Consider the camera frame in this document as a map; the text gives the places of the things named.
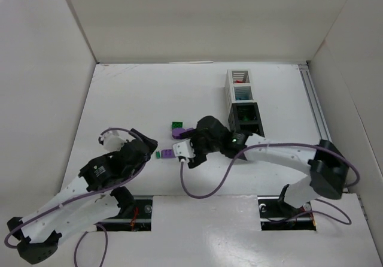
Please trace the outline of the small teal square lego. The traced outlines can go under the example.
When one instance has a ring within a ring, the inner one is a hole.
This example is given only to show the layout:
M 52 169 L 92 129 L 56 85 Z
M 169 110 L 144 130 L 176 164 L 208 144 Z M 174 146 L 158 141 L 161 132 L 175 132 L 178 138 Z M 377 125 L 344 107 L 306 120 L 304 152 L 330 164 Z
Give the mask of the small teal square lego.
M 235 96 L 236 101 L 252 101 L 253 98 L 249 94 L 240 94 Z

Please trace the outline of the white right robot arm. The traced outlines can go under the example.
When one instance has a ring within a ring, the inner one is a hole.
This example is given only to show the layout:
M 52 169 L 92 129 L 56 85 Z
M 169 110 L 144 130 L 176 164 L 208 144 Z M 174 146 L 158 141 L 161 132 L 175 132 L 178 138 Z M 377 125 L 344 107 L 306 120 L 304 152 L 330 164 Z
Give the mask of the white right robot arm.
M 339 200 L 346 186 L 349 163 L 332 142 L 317 145 L 274 142 L 250 131 L 230 131 L 213 116 L 205 116 L 196 129 L 187 131 L 174 145 L 178 157 L 188 159 L 190 169 L 219 152 L 229 159 L 268 162 L 295 169 L 305 175 L 283 187 L 279 200 L 293 208 L 318 198 Z

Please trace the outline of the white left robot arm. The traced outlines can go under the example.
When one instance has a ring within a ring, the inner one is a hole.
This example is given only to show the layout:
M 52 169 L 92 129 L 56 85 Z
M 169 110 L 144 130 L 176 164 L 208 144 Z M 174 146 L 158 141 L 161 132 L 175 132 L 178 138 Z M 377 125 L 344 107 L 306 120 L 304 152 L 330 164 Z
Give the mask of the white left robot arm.
M 158 142 L 136 129 L 127 131 L 132 140 L 124 139 L 121 130 L 103 131 L 98 142 L 107 153 L 90 160 L 45 205 L 7 222 L 6 247 L 31 265 L 39 264 L 77 232 L 135 209 L 135 198 L 125 185 L 141 173 Z

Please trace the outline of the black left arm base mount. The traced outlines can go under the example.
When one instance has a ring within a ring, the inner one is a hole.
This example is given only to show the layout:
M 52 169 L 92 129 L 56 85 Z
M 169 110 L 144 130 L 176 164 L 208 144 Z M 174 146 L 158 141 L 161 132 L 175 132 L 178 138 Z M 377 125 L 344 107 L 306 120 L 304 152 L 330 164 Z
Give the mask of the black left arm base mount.
M 153 212 L 152 196 L 134 196 L 126 187 L 118 187 L 111 192 L 117 199 L 117 215 L 103 219 L 98 224 L 112 232 L 151 231 Z

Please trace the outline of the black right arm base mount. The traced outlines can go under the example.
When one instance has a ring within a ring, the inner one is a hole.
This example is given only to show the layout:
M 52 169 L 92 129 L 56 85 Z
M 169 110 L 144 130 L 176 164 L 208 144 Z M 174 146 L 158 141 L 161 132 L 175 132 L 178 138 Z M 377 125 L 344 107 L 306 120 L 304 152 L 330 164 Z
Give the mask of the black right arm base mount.
M 262 231 L 316 231 L 311 204 L 305 203 L 295 208 L 280 202 L 277 196 L 259 196 L 257 198 Z

